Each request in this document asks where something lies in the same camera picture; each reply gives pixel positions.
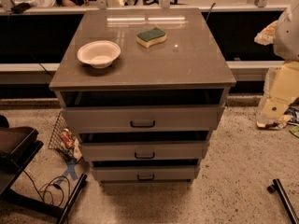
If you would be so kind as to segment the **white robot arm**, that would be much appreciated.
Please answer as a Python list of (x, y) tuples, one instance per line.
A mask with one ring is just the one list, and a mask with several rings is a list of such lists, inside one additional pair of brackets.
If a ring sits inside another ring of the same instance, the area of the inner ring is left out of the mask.
[(294, 0), (278, 18), (274, 52), (284, 60), (299, 61), (299, 0)]

